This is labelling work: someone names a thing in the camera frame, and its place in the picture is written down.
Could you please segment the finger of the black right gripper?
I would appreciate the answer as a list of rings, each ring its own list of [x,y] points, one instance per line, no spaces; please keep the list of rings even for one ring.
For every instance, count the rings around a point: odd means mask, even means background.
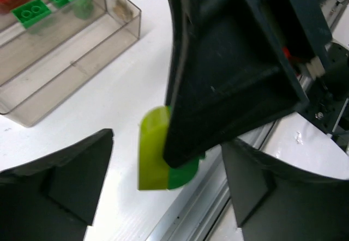
[[[170,167],[307,103],[265,0],[168,2],[173,47],[163,157]]]

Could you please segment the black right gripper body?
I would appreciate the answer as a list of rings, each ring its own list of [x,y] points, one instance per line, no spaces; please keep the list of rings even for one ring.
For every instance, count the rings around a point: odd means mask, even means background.
[[[280,33],[285,56],[314,79],[309,106],[301,115],[323,132],[335,130],[348,99],[348,49],[332,31],[339,5],[348,0],[261,0]]]

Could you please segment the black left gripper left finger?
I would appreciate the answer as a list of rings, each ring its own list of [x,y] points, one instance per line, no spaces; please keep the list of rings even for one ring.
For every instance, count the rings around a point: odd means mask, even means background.
[[[83,240],[113,148],[112,129],[1,171],[1,240]]]

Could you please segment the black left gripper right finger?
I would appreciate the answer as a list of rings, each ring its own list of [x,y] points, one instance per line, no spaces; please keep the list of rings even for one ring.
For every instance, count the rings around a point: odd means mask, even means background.
[[[240,139],[222,146],[244,240],[348,240],[348,181],[287,164]]]

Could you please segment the lime and green rounded lego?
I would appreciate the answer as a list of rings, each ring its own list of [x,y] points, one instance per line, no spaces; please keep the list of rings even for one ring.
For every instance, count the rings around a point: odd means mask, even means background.
[[[179,168],[171,168],[163,158],[165,139],[170,123],[170,108],[159,106],[142,119],[139,133],[138,189],[172,190],[188,184],[197,174],[206,154]]]

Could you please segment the small green lego piece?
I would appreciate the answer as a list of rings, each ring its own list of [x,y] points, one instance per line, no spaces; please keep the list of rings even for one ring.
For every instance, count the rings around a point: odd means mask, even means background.
[[[94,10],[93,0],[68,0],[74,15],[82,20],[86,20],[91,17]]]

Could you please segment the green lego brick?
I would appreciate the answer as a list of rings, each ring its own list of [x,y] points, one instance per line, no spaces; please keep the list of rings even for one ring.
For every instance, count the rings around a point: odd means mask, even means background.
[[[11,10],[11,13],[25,29],[28,29],[49,16],[52,11],[42,0],[32,0]]]

